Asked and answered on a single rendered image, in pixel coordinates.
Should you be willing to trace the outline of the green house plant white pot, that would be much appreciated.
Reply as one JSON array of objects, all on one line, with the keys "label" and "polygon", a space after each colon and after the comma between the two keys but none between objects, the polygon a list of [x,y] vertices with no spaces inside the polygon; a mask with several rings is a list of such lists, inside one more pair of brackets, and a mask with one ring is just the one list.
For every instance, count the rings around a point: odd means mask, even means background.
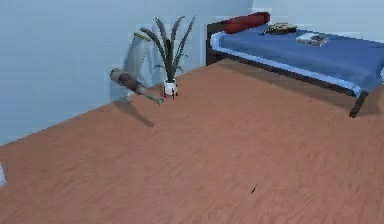
[{"label": "green house plant white pot", "polygon": [[178,28],[184,19],[184,16],[180,16],[173,24],[170,36],[167,36],[164,23],[157,17],[154,21],[160,32],[160,36],[157,36],[153,31],[147,28],[141,28],[141,31],[155,44],[162,63],[155,65],[155,68],[162,68],[166,72],[166,79],[163,81],[163,96],[171,96],[175,98],[178,95],[178,83],[175,79],[177,71],[184,72],[183,67],[180,65],[182,57],[186,57],[184,48],[190,35],[195,18],[190,21],[187,30],[181,38],[179,45],[175,46]]}]

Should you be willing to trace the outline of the pale grey tapered object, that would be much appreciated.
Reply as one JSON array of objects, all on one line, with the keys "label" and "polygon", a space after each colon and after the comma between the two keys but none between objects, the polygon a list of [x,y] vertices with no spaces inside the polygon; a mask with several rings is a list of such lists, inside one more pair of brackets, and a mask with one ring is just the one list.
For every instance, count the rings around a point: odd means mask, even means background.
[{"label": "pale grey tapered object", "polygon": [[145,59],[147,49],[152,40],[143,34],[135,32],[125,57],[123,71],[138,79]]}]

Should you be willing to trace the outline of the red bolster pillow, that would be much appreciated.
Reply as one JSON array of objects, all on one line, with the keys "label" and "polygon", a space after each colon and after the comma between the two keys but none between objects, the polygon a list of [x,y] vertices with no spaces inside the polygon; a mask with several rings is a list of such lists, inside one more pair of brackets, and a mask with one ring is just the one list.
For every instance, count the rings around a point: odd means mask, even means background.
[{"label": "red bolster pillow", "polygon": [[223,24],[223,31],[228,34],[233,34],[267,24],[269,21],[270,14],[268,12],[257,12],[247,16],[238,16],[226,20]]}]

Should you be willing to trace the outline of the bed with blue cover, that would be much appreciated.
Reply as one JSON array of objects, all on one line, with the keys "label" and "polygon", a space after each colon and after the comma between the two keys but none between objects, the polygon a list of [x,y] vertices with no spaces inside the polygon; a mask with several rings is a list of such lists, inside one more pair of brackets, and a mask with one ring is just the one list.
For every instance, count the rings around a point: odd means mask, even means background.
[{"label": "bed with blue cover", "polygon": [[263,34],[266,29],[262,25],[228,34],[222,22],[209,24],[206,63],[228,58],[353,96],[351,117],[384,84],[384,43],[327,34],[322,44],[314,45],[307,42],[314,31]]}]

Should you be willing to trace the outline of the dark brown flat object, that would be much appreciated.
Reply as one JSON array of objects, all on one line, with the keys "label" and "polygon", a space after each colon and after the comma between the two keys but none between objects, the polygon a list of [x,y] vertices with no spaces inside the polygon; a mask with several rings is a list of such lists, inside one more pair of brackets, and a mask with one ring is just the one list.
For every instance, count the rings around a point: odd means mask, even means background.
[{"label": "dark brown flat object", "polygon": [[275,23],[269,25],[268,28],[261,32],[261,35],[285,35],[288,33],[294,33],[297,30],[297,26],[290,23]]}]

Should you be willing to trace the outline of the grey white book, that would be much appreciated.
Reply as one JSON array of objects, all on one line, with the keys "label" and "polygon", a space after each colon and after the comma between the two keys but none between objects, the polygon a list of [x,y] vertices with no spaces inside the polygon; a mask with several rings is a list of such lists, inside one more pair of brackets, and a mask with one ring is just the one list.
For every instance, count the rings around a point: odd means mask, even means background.
[{"label": "grey white book", "polygon": [[314,46],[322,46],[328,41],[329,37],[317,33],[304,33],[296,38],[298,43],[310,44]]}]

